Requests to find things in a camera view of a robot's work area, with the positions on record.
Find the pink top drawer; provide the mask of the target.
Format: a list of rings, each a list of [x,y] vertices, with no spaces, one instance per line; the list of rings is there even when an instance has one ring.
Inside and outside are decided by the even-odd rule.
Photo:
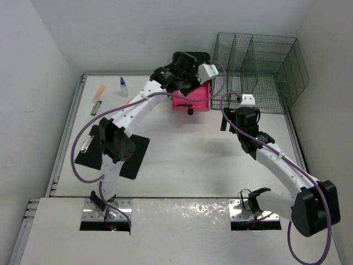
[[[193,115],[197,112],[208,112],[210,110],[210,90],[211,82],[208,81],[201,85],[196,90],[192,91],[187,96],[184,96],[181,92],[173,92],[174,97],[172,99],[172,110],[177,112],[184,112],[188,115]],[[177,108],[177,104],[197,104],[198,108]]]

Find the pink highlighter marker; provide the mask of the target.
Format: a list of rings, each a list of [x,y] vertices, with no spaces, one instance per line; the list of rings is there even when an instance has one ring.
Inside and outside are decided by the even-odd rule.
[[[191,109],[194,109],[194,108],[198,108],[199,105],[197,105],[197,104],[177,104],[176,107],[177,108],[191,108]]]

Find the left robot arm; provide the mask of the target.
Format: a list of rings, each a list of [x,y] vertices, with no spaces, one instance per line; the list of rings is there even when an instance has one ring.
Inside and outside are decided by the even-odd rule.
[[[99,121],[101,143],[101,178],[98,191],[92,191],[91,201],[97,209],[105,211],[106,202],[116,194],[120,165],[135,153],[132,141],[133,131],[139,123],[160,102],[179,91],[187,96],[210,79],[203,70],[213,67],[198,59],[193,53],[179,52],[172,62],[157,68],[129,104],[111,118],[102,117]]]

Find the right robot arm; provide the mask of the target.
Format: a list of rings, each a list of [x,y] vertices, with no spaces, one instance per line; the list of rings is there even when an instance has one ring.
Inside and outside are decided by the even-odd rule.
[[[259,130],[260,112],[256,107],[223,108],[221,130],[227,126],[237,135],[243,151],[265,166],[290,193],[279,196],[270,188],[259,188],[249,194],[248,205],[254,214],[270,210],[291,221],[297,231],[310,237],[327,229],[327,219],[340,222],[338,191],[331,181],[320,181],[301,172],[267,133]]]

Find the black drawer cabinet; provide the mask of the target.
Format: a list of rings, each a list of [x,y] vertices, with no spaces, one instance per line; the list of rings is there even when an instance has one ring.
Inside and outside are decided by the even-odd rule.
[[[210,64],[210,55],[207,52],[182,52],[173,53],[172,63],[177,67],[177,75],[181,80],[190,84],[199,84],[197,79],[198,66]]]

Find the small spray bottle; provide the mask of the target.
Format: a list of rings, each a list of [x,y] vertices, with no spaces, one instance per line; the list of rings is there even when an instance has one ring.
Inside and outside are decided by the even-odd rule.
[[[120,77],[120,88],[121,88],[121,95],[127,98],[129,96],[129,91],[127,89],[127,85],[123,77]]]

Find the orange highlighter on clipboard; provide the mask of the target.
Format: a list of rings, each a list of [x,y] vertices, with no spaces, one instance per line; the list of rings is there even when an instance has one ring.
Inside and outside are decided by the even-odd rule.
[[[93,98],[93,103],[96,103],[97,101],[99,101],[99,99],[100,99],[101,95],[104,93],[104,91],[105,91],[105,86],[101,85]]]

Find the transparent clipboard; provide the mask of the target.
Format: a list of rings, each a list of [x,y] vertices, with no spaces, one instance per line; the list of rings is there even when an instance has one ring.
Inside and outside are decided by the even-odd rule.
[[[113,92],[113,94],[115,96],[118,96],[119,98],[125,98],[121,95],[121,91]],[[91,118],[94,118],[98,114],[99,108],[101,107],[102,103],[103,103],[103,101],[102,101],[101,97],[100,97],[99,101],[97,101],[96,103],[93,103],[93,107],[90,111]],[[87,137],[84,139],[84,141],[82,142],[81,148],[79,149],[80,153],[86,153],[89,148],[89,145],[91,144],[91,142],[94,139],[94,133],[90,132],[90,129],[88,130]]]

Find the black mouse pad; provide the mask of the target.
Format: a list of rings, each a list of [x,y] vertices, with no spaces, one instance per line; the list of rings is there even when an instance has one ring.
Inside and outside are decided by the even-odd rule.
[[[99,142],[99,126],[93,125],[89,133],[93,137],[86,152],[79,152],[75,158],[75,164],[86,166],[100,171],[102,165],[102,146]],[[142,164],[143,158],[147,151],[150,139],[138,135],[131,136],[132,142],[136,149],[132,156],[124,162],[121,167],[119,175],[121,177],[134,180],[137,177],[138,171]]]

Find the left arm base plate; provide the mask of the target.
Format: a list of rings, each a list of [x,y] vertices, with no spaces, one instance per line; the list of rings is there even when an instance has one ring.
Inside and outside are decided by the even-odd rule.
[[[129,218],[131,217],[132,199],[115,198],[109,203],[118,208]],[[89,198],[85,199],[81,220],[88,222],[103,221],[104,218],[106,218],[107,221],[127,221],[127,218],[119,211],[112,208],[99,210]]]

